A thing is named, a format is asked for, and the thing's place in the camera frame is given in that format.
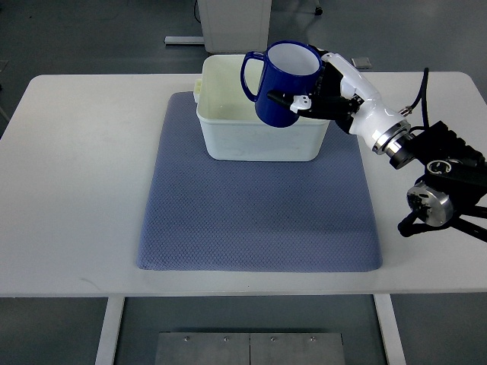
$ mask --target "gray floor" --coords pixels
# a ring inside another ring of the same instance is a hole
[[[8,60],[0,71],[0,106],[9,116],[37,75],[196,73],[207,57],[203,47],[164,46],[168,35],[202,35],[193,17],[193,0],[0,0],[0,4],[0,60]],[[487,2],[322,0],[322,6],[324,14],[315,17],[311,0],[274,1],[269,42],[293,39],[348,59],[367,56],[371,71],[421,71],[424,67],[462,71],[487,100]],[[468,128],[469,121],[464,122]],[[0,135],[5,127],[0,117]],[[309,304],[301,299],[303,306]],[[100,328],[99,312],[96,316],[91,315],[92,309],[74,314],[63,300],[51,299],[51,303],[57,312],[43,312],[45,319],[74,317],[61,326],[35,327],[32,313],[43,304],[0,300],[0,318],[9,323],[0,327],[0,357],[9,356],[0,358],[0,363],[5,359],[25,363],[28,354],[39,351],[30,335],[48,336],[63,346],[61,338],[69,337],[63,334],[77,333],[80,319]],[[482,346],[487,342],[485,294],[393,296],[393,304],[408,364],[487,363]],[[103,303],[96,306],[99,311]],[[10,333],[20,334],[12,337],[20,338],[18,342],[6,340]],[[92,359],[97,336],[88,336],[96,340],[85,347],[91,354],[85,358]],[[72,354],[65,354],[64,360]],[[38,359],[35,363],[53,362]]]

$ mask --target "textured blue mat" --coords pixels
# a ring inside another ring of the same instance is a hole
[[[310,162],[218,161],[206,152],[193,94],[171,97],[140,268],[370,271],[381,262],[355,136],[330,123]]]

